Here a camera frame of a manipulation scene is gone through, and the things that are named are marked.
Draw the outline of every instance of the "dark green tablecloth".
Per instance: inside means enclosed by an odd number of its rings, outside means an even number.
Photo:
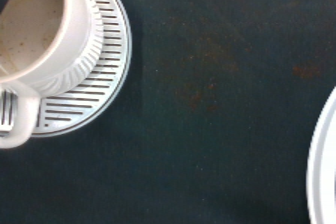
[[[0,223],[309,223],[336,3],[123,3],[125,88],[84,128],[0,152]]]

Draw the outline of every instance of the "white plate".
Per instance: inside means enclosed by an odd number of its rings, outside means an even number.
[[[308,205],[312,224],[336,223],[336,89],[320,116],[308,160]]]

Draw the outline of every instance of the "saucer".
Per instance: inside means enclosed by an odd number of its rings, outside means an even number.
[[[132,51],[131,27],[120,0],[96,1],[104,22],[104,47],[96,67],[66,93],[44,98],[33,137],[69,133],[95,120],[116,99],[128,75]],[[0,132],[6,134],[17,115],[17,96],[3,92]]]
[[[308,160],[308,205],[312,224],[336,223],[336,89],[318,119]]]

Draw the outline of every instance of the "white cup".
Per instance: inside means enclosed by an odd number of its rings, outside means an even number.
[[[9,1],[0,15],[0,88],[18,96],[18,113],[0,148],[29,140],[41,98],[71,90],[90,74],[102,29],[93,0]]]

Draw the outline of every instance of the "cup handle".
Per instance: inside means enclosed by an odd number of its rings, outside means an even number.
[[[18,96],[18,112],[14,127],[8,136],[0,138],[0,149],[9,149],[20,146],[32,136],[38,121],[41,95],[20,81],[3,84],[2,87],[9,89]]]

